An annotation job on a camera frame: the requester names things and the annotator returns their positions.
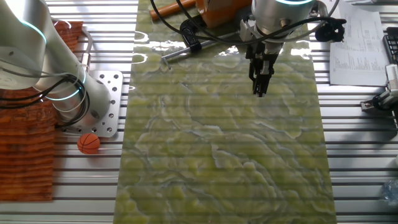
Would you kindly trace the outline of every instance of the metal base plate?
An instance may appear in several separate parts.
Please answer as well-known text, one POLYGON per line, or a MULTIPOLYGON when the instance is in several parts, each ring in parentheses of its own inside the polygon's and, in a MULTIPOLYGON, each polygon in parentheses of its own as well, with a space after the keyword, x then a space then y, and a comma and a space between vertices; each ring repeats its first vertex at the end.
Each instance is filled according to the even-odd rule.
POLYGON ((90 71, 91 77, 101 81, 111 94, 109 110, 105 116, 96 124, 91 126, 83 126, 80 123, 73 126, 63 128, 65 134, 82 135, 86 133, 94 133, 98 137, 110 138, 114 136, 118 130, 119 109, 122 95, 123 74, 119 71, 90 71))

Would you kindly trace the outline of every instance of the marble pattern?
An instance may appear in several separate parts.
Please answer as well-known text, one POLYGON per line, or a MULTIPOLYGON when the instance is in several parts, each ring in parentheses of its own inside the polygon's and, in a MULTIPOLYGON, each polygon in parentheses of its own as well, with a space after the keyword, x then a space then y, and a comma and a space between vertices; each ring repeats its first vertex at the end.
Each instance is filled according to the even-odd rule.
POLYGON ((149 9, 139 1, 114 222, 336 223, 308 41, 284 46, 257 98, 245 47, 215 45, 169 70, 160 56, 184 44, 149 9))

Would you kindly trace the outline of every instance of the small ball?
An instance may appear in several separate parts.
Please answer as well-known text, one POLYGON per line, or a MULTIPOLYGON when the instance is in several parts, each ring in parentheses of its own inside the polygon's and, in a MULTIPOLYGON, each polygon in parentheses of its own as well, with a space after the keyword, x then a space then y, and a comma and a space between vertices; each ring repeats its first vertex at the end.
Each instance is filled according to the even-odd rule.
POLYGON ((84 154, 97 154, 100 148, 100 139, 92 133, 84 134, 77 142, 77 148, 84 154))

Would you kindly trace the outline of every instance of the aluminum table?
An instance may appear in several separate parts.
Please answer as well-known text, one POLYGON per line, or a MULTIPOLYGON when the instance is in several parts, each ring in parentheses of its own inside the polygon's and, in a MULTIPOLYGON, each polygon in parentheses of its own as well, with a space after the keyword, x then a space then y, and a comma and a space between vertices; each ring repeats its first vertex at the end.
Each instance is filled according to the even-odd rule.
MULTIPOLYGON (((102 141, 99 155, 79 152, 76 137, 56 144, 53 202, 0 203, 0 223, 82 224, 113 222, 114 200, 130 85, 137 0, 49 0, 53 17, 84 21, 94 38, 92 70, 124 75, 118 134, 102 141)), ((379 11, 383 29, 398 26, 398 5, 362 5, 379 11)), ((384 91, 376 87, 330 86, 329 44, 310 37, 338 223, 398 223, 380 200, 384 182, 398 179, 397 130, 391 119, 361 111, 359 102, 384 91)), ((76 55, 87 45, 81 37, 76 55)))

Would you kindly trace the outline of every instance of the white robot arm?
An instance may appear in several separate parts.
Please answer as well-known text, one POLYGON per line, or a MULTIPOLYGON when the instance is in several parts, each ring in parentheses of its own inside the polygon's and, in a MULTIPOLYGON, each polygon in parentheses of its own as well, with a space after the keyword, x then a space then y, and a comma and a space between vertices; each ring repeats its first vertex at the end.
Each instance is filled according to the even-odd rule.
POLYGON ((83 134, 109 115, 114 100, 109 90, 88 74, 58 35, 44 0, 0 0, 0 30, 0 88, 44 92, 58 83, 46 97, 67 124, 64 131, 83 134))

